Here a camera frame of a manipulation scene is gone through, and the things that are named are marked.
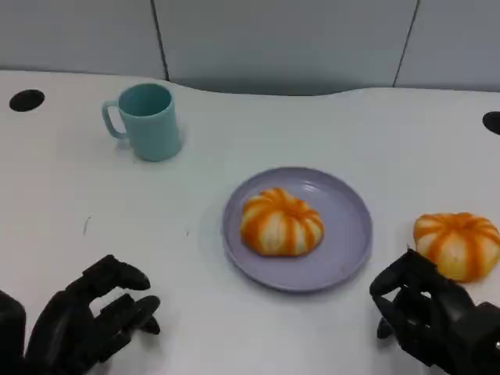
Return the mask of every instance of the white table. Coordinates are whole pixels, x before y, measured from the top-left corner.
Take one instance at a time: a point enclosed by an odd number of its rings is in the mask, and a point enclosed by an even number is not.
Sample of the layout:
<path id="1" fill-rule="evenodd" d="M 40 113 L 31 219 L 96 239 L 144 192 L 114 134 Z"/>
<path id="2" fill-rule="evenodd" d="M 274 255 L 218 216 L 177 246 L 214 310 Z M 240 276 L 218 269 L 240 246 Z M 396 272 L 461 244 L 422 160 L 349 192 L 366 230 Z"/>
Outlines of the white table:
<path id="1" fill-rule="evenodd" d="M 368 286 L 413 243 L 421 213 L 471 211 L 500 225 L 500 137 L 481 123 L 500 109 L 500 95 L 366 89 L 284 98 L 162 82 L 186 143 L 174 160 L 148 163 L 116 144 L 100 110 L 147 80 L 0 72 L 0 288 L 26 306 L 28 331 L 55 291 L 112 253 L 149 275 L 163 333 L 138 335 L 110 375 L 427 373 L 395 345 L 377 344 Z M 11 111 L 11 96 L 28 88 L 45 102 Z M 224 203 L 275 166 L 332 173 L 365 199 L 373 255 L 347 284 L 284 295 L 228 264 Z M 498 282 L 500 266 L 468 289 L 477 302 L 500 304 Z"/>

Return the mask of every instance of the lavender plate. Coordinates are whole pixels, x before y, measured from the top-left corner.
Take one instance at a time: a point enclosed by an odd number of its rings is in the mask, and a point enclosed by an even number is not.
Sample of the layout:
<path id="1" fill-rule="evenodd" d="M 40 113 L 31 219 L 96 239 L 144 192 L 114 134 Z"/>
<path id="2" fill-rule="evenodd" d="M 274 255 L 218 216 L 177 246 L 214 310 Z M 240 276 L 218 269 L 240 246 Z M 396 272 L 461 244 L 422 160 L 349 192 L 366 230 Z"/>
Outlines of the lavender plate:
<path id="1" fill-rule="evenodd" d="M 241 241 L 243 205 L 267 188 L 284 188 L 320 213 L 323 240 L 308 255 L 262 257 Z M 227 255 L 253 280 L 283 291 L 317 291 L 350 277 L 369 258 L 372 220 L 363 200 L 345 182 L 308 168 L 267 170 L 250 178 L 231 195 L 223 216 Z"/>

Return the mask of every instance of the wall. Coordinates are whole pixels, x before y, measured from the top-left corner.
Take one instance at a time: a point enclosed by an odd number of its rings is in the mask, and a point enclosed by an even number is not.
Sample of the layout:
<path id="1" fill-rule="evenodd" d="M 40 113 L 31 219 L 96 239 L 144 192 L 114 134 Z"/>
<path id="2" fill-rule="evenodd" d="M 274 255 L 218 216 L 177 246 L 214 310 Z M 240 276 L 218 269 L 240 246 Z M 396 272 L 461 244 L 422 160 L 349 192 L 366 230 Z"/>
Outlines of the wall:
<path id="1" fill-rule="evenodd" d="M 3 0 L 0 69 L 165 78 L 164 54 L 215 91 L 500 91 L 498 0 L 154 1 Z"/>
<path id="2" fill-rule="evenodd" d="M 391 86 L 416 0 L 156 0 L 170 79 L 215 91 Z"/>
<path id="3" fill-rule="evenodd" d="M 148 0 L 2 0 L 0 69 L 164 78 Z"/>
<path id="4" fill-rule="evenodd" d="M 499 0 L 421 0 L 396 85 L 500 91 Z"/>

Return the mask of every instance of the orange striped bun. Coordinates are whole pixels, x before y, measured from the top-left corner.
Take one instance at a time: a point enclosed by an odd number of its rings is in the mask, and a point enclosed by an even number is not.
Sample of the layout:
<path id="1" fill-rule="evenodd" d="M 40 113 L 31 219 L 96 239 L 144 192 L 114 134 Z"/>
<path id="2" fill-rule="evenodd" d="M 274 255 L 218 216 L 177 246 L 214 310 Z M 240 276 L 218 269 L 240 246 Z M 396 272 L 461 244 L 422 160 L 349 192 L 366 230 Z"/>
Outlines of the orange striped bun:
<path id="1" fill-rule="evenodd" d="M 243 208 L 243 242 L 260 255 L 297 256 L 311 252 L 323 238 L 320 215 L 280 187 L 250 198 Z"/>
<path id="2" fill-rule="evenodd" d="M 490 220 L 471 213 L 422 215 L 413 229 L 416 250 L 455 281 L 485 277 L 498 261 L 500 234 Z"/>

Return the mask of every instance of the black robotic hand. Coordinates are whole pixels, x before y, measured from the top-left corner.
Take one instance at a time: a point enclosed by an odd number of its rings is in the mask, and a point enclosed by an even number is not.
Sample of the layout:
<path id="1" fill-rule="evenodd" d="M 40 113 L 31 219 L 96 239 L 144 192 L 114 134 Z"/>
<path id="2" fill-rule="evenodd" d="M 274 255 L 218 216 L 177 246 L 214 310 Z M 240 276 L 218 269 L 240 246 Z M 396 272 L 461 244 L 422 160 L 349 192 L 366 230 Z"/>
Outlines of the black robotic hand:
<path id="1" fill-rule="evenodd" d="M 384 297 L 397 289 L 393 301 Z M 465 289 L 413 250 L 375 278 L 370 294 L 383 317 L 379 339 L 394 335 L 404 351 L 450 375 L 500 371 L 500 309 L 475 306 Z"/>
<path id="2" fill-rule="evenodd" d="M 150 283 L 137 268 L 107 255 L 52 297 L 38 317 L 24 357 L 23 307 L 1 294 L 0 360 L 8 363 L 10 373 L 84 375 L 127 345 L 134 331 L 159 334 L 152 314 L 160 300 L 153 295 L 138 301 L 122 295 L 93 316 L 90 303 L 116 287 L 143 291 Z"/>

